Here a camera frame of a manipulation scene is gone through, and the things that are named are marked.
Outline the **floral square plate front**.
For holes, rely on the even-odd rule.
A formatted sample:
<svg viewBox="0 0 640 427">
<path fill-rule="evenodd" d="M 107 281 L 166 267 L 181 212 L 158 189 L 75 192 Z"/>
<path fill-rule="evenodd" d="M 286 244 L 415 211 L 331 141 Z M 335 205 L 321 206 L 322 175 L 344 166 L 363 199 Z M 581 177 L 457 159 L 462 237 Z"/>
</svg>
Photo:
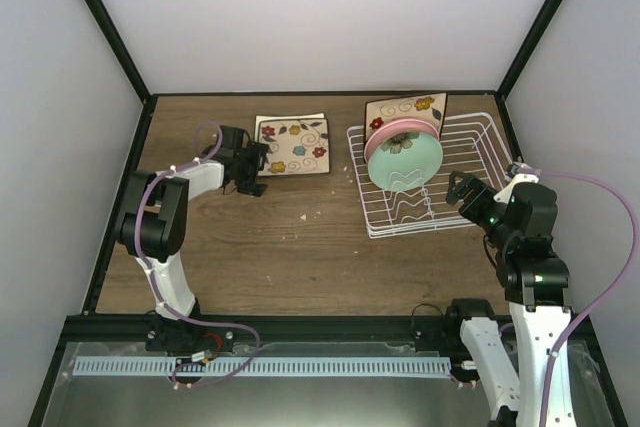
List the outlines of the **floral square plate front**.
<svg viewBox="0 0 640 427">
<path fill-rule="evenodd" d="M 268 147 L 260 177 L 328 174 L 331 170 L 325 117 L 257 117 L 255 140 Z"/>
</svg>

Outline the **floral square plate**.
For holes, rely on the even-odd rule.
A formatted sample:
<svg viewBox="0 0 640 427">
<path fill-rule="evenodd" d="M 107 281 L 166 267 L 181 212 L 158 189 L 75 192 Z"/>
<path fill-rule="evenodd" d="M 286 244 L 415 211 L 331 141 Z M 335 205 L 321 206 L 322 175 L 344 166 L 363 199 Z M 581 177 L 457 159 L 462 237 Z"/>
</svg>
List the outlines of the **floral square plate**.
<svg viewBox="0 0 640 427">
<path fill-rule="evenodd" d="M 331 170 L 325 117 L 257 117 L 255 140 L 268 147 L 260 177 L 328 174 Z"/>
<path fill-rule="evenodd" d="M 389 122 L 404 118 L 416 118 L 429 122 L 438 132 L 441 132 L 446 108 L 446 93 L 420 94 L 368 102 L 364 109 L 365 135 L 369 137 Z"/>
</svg>

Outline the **mint green floral plate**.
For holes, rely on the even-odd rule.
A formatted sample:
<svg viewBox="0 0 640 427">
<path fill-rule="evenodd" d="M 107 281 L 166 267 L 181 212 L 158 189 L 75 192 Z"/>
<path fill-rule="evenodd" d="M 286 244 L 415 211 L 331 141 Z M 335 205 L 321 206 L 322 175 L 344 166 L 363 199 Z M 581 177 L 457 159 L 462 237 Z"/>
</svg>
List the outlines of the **mint green floral plate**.
<svg viewBox="0 0 640 427">
<path fill-rule="evenodd" d="M 367 160 L 370 180 L 381 190 L 405 192 L 423 186 L 440 170 L 444 153 L 439 140 L 406 131 L 384 140 Z"/>
</svg>

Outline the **pink round plate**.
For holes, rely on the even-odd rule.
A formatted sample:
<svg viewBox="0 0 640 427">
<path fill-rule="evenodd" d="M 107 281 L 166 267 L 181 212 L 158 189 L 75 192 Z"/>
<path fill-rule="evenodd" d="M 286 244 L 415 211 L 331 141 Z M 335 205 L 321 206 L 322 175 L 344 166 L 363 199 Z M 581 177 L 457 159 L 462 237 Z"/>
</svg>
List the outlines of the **pink round plate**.
<svg viewBox="0 0 640 427">
<path fill-rule="evenodd" d="M 403 150 L 410 149 L 413 141 L 418 139 L 421 134 L 427 134 L 436 140 L 439 139 L 439 130 L 428 121 L 403 118 L 384 124 L 374 131 L 366 141 L 364 160 L 368 163 L 377 150 L 399 154 Z"/>
</svg>

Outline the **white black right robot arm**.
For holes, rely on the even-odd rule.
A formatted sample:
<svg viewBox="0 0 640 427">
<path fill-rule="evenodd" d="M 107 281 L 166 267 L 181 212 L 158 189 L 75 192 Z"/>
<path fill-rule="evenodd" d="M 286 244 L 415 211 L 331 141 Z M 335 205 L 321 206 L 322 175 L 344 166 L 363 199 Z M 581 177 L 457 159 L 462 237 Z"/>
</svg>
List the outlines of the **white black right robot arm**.
<svg viewBox="0 0 640 427">
<path fill-rule="evenodd" d="M 471 173 L 449 176 L 446 201 L 480 227 L 495 250 L 517 343 L 513 363 L 486 302 L 456 300 L 444 325 L 447 343 L 467 349 L 490 410 L 492 426 L 573 426 L 567 349 L 571 321 L 565 298 L 569 272 L 552 248 L 557 195 L 532 174 L 517 174 L 501 191 Z"/>
</svg>

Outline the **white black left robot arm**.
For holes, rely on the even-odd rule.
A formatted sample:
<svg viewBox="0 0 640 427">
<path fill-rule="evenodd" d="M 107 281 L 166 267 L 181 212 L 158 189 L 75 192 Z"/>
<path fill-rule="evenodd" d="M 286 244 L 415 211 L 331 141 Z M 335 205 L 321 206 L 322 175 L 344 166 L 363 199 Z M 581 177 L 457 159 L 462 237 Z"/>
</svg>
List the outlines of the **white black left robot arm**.
<svg viewBox="0 0 640 427">
<path fill-rule="evenodd" d="M 367 240 L 353 199 L 325 181 L 284 178 L 268 139 L 221 126 L 199 157 L 136 171 L 115 228 L 140 264 L 155 312 L 181 350 L 204 339 L 204 311 L 396 313 L 436 308 L 470 247 L 466 234 Z"/>
</svg>

